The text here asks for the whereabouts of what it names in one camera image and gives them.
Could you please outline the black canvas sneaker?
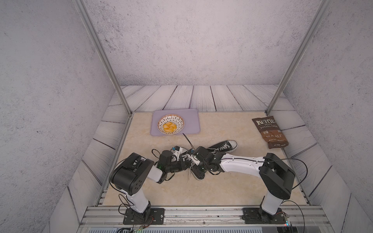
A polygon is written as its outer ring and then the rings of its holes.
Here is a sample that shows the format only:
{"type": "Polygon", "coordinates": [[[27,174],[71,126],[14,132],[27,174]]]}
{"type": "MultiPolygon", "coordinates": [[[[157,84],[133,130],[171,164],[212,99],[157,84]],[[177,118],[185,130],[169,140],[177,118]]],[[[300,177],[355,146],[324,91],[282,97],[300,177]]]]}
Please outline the black canvas sneaker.
{"type": "Polygon", "coordinates": [[[205,173],[198,173],[198,172],[194,171],[194,169],[195,169],[195,165],[191,165],[191,167],[190,167],[190,171],[191,171],[191,173],[193,174],[193,176],[194,176],[197,180],[199,180],[199,181],[203,180],[203,179],[205,178],[205,173]]]}
{"type": "Polygon", "coordinates": [[[234,150],[236,150],[237,146],[238,146],[238,143],[236,141],[226,140],[226,141],[219,142],[213,146],[210,146],[209,148],[207,148],[207,150],[212,154],[216,154],[218,152],[231,153],[234,150]]]}

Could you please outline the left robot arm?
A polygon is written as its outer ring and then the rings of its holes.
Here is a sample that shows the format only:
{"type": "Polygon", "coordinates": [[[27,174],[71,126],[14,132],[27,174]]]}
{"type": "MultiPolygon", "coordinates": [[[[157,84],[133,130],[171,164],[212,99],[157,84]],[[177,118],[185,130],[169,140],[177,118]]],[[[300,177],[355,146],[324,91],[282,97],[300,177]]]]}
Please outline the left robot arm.
{"type": "Polygon", "coordinates": [[[192,165],[191,152],[175,146],[171,150],[163,151],[157,162],[132,153],[116,165],[110,174],[109,183],[125,195],[132,211],[143,214],[151,206],[142,190],[144,182],[149,179],[161,184],[170,179],[169,174],[187,170],[192,165]]]}

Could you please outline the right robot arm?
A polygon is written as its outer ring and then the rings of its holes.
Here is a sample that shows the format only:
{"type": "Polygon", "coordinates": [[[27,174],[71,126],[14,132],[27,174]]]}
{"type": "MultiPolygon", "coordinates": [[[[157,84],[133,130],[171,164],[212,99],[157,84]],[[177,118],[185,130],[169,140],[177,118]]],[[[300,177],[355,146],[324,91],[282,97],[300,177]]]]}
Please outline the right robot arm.
{"type": "Polygon", "coordinates": [[[212,174],[238,172],[261,178],[267,194],[260,211],[270,216],[276,215],[282,202],[290,199],[295,172],[273,153],[264,157],[242,157],[222,152],[213,154],[204,147],[198,147],[191,154],[191,159],[202,174],[207,171],[212,174]]]}

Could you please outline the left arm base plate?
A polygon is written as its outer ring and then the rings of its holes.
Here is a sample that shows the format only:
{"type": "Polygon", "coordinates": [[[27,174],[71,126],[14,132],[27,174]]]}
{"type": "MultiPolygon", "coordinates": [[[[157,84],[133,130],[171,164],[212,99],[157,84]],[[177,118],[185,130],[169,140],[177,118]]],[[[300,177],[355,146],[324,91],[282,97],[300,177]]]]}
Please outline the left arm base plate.
{"type": "Polygon", "coordinates": [[[162,225],[164,223],[164,208],[147,208],[143,213],[138,213],[129,208],[124,214],[124,225],[162,225]]]}

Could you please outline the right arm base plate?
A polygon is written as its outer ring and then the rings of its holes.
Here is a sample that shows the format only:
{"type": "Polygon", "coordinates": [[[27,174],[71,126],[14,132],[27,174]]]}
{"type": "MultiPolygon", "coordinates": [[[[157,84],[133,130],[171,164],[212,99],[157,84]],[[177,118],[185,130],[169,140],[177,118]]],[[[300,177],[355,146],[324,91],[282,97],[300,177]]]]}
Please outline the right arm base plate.
{"type": "Polygon", "coordinates": [[[271,215],[261,208],[243,208],[243,215],[241,218],[245,224],[283,224],[288,223],[286,214],[281,208],[277,209],[274,215],[271,215]]]}

